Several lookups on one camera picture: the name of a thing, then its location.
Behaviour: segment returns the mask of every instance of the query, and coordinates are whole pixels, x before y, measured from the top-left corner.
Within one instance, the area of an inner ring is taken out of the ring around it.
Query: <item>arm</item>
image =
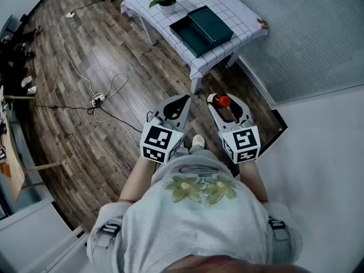
[[[268,202],[268,194],[260,177],[255,161],[243,162],[239,164],[240,181],[243,182],[255,195],[255,197],[264,204]]]
[[[150,188],[154,165],[153,161],[139,157],[121,190],[119,201],[135,203],[143,197]]]

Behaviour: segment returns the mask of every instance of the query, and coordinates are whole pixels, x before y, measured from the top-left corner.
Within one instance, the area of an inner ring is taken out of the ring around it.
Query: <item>white flower pot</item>
[[[169,5],[169,6],[159,5],[159,8],[160,8],[160,11],[163,14],[169,15],[169,14],[172,14],[173,12],[175,12],[176,5],[175,4],[172,4],[172,5]]]

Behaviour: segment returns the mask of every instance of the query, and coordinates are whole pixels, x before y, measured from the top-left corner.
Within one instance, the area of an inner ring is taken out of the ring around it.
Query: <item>white sneaker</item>
[[[206,143],[206,141],[205,141],[204,137],[200,134],[196,134],[192,139],[192,147],[195,145],[199,145],[202,148],[205,148],[205,143]]]
[[[25,77],[22,81],[22,88],[24,88],[27,84],[29,84],[32,81],[32,76]]]
[[[33,95],[38,91],[38,88],[36,86],[29,88],[27,95]]]

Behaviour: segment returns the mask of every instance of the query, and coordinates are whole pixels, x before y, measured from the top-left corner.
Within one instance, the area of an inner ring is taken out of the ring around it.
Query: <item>dark green box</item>
[[[209,7],[203,6],[173,23],[171,31],[199,57],[227,42],[234,32]]]

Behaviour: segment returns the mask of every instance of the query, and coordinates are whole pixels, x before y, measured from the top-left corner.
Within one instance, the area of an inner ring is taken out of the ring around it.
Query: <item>red bottle cap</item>
[[[229,96],[221,96],[219,99],[218,99],[218,104],[222,107],[229,107],[230,104],[231,104],[231,99]]]

